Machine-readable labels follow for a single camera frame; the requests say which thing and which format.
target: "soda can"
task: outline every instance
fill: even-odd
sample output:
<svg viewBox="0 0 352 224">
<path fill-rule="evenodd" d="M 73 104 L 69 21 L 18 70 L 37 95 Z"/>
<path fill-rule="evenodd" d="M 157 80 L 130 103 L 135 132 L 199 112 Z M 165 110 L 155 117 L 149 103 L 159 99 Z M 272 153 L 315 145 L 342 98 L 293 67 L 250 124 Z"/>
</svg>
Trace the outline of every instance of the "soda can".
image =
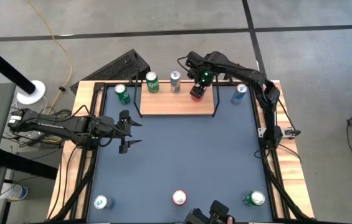
<svg viewBox="0 0 352 224">
<path fill-rule="evenodd" d="M 173 93 L 178 93 L 180 92 L 180 84 L 181 82 L 181 74 L 177 71 L 173 71 L 170 73 L 170 85 L 171 85 L 171 91 Z"/>
<path fill-rule="evenodd" d="M 253 190 L 242 196 L 242 201 L 248 206 L 261 206 L 265 201 L 264 194 L 259 190 Z"/>
<path fill-rule="evenodd" d="M 247 90 L 248 88 L 244 84 L 237 85 L 237 88 L 235 89 L 235 92 L 231 98 L 231 103 L 234 105 L 240 104 L 242 97 L 244 97 Z"/>
<path fill-rule="evenodd" d="M 187 202 L 187 194 L 183 190 L 176 190 L 172 196 L 173 203 L 177 206 L 183 206 Z"/>
<path fill-rule="evenodd" d="M 96 209 L 111 209 L 115 206 L 115 199 L 110 198 L 109 200 L 106 196 L 99 195 L 94 200 L 94 207 Z"/>
<path fill-rule="evenodd" d="M 127 92 L 127 88 L 123 84 L 118 84 L 115 86 L 115 93 L 118 95 L 120 102 L 126 105 L 130 102 L 130 96 Z"/>
<path fill-rule="evenodd" d="M 155 72 L 148 72 L 145 76 L 145 80 L 150 93 L 157 93 L 159 91 L 158 76 Z"/>
</svg>

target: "concrete floor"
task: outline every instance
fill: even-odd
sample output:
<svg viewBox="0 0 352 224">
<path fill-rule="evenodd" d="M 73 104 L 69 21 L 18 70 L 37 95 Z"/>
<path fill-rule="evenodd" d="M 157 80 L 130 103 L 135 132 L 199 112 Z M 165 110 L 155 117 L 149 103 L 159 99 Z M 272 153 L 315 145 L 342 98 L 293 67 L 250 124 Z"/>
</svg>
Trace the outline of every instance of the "concrete floor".
<svg viewBox="0 0 352 224">
<path fill-rule="evenodd" d="M 248 27 L 240 0 L 32 2 L 56 35 Z M 352 25 L 352 0 L 249 0 L 249 6 L 254 26 L 259 28 Z M 48 35 L 48 31 L 25 0 L 0 0 L 0 37 L 37 35 Z M 281 80 L 290 116 L 302 130 L 297 144 L 315 216 L 352 222 L 352 152 L 345 133 L 346 119 L 352 115 L 352 29 L 256 35 L 267 75 Z M 218 50 L 243 66 L 257 68 L 247 32 L 60 42 L 74 65 L 71 83 L 130 49 L 160 78 L 179 69 L 176 59 L 191 50 L 200 54 Z M 51 40 L 0 42 L 0 54 L 27 78 L 43 81 L 50 102 L 69 72 L 65 55 Z M 0 82 L 6 81 L 0 76 Z M 56 108 L 72 108 L 73 100 L 73 93 L 67 91 Z M 44 104 L 31 108 L 39 110 Z M 41 222 L 48 206 L 49 199 L 14 203 L 8 223 L 24 222 L 25 217 Z M 39 209 L 31 212 L 36 215 L 26 216 L 25 207 Z"/>
</svg>

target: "white base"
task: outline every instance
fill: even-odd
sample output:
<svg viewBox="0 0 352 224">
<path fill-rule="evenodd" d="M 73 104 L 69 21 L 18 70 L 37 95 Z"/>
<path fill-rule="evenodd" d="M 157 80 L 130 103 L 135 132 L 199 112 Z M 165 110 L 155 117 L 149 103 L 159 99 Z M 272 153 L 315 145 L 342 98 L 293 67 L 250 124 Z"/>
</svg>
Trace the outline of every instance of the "white base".
<svg viewBox="0 0 352 224">
<path fill-rule="evenodd" d="M 30 95 L 17 93 L 16 98 L 18 102 L 22 103 L 23 105 L 32 105 L 37 103 L 39 100 L 43 98 L 45 95 L 45 85 L 39 80 L 33 80 L 32 83 L 36 86 L 34 92 Z"/>
</svg>

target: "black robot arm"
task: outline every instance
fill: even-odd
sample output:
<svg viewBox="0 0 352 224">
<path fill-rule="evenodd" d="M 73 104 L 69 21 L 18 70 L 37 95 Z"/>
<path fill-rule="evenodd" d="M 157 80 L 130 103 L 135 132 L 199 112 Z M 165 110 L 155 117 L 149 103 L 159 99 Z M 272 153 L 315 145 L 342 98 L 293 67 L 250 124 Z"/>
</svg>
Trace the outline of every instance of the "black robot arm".
<svg viewBox="0 0 352 224">
<path fill-rule="evenodd" d="M 131 137 L 131 126 L 141 126 L 130 118 L 128 110 L 119 113 L 119 121 L 115 124 L 113 118 L 108 116 L 96 117 L 89 114 L 60 118 L 28 108 L 11 112 L 7 125 L 12 133 L 40 131 L 71 140 L 75 145 L 86 148 L 97 145 L 101 138 L 121 139 L 121 154 L 126 153 L 130 145 L 140 141 L 125 140 L 126 136 Z"/>
<path fill-rule="evenodd" d="M 190 68 L 188 77 L 194 79 L 195 86 L 190 94 L 196 98 L 202 97 L 206 87 L 213 81 L 213 75 L 225 73 L 229 77 L 248 83 L 255 91 L 256 99 L 263 109 L 266 130 L 263 143 L 266 149 L 276 149 L 282 139 L 282 131 L 275 124 L 275 110 L 280 97 L 280 91 L 274 83 L 266 78 L 263 73 L 254 69 L 245 68 L 231 62 L 220 52 L 212 52 L 201 57 L 195 52 L 187 56 L 186 65 Z"/>
</svg>

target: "table leg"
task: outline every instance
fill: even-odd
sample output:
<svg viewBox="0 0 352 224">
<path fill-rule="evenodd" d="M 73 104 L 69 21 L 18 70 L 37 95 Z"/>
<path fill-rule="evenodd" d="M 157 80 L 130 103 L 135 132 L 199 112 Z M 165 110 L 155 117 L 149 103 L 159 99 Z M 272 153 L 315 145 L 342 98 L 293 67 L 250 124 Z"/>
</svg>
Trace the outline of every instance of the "table leg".
<svg viewBox="0 0 352 224">
<path fill-rule="evenodd" d="M 48 179 L 55 180 L 57 178 L 58 169 L 35 162 L 21 156 L 14 155 L 0 149 L 0 166 L 7 167 L 22 172 L 27 172 L 32 175 L 38 175 Z"/>
</svg>

